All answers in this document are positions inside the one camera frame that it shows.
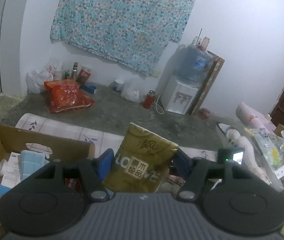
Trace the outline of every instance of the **red plastic bag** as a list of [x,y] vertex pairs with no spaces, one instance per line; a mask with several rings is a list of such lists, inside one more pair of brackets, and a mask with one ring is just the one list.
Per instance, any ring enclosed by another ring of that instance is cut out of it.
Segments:
[[89,107],[94,101],[79,90],[75,84],[59,84],[52,88],[51,112],[58,113],[72,109]]

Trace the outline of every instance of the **floral cloth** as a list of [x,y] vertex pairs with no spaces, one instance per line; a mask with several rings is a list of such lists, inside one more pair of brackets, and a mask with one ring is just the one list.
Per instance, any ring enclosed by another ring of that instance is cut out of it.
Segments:
[[60,0],[51,38],[151,75],[195,0]]

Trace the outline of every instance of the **blue towel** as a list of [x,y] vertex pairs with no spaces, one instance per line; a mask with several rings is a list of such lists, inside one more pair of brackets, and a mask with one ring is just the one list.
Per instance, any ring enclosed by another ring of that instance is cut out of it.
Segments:
[[35,171],[49,163],[45,159],[44,153],[38,153],[29,150],[21,151],[19,156],[19,166],[21,168],[21,181],[32,175]]

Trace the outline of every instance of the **red snack bag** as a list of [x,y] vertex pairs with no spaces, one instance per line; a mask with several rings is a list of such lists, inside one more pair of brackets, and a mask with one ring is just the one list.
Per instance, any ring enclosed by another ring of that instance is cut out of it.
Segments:
[[54,80],[54,81],[45,81],[44,82],[44,86],[45,86],[46,90],[49,91],[49,92],[52,91],[54,86],[67,85],[67,84],[77,85],[77,83],[74,79],[63,79],[63,80]]
[[58,113],[89,107],[94,101],[79,90],[77,83],[55,85],[52,88],[51,112]]

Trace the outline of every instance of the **white plastic bag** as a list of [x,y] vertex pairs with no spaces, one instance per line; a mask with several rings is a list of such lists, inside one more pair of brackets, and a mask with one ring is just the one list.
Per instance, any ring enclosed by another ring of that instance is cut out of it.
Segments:
[[26,83],[29,94],[39,94],[45,91],[44,82],[52,81],[53,75],[47,69],[38,72],[32,70],[26,75]]
[[44,82],[62,79],[62,62],[50,58],[47,68],[38,71],[32,70],[26,75],[29,94],[39,94],[45,91]]
[[129,101],[142,103],[145,100],[146,94],[144,82],[140,79],[132,78],[125,82],[121,97]]
[[48,67],[46,68],[49,73],[53,75],[53,80],[61,80],[63,76],[62,62],[56,58],[50,58]]

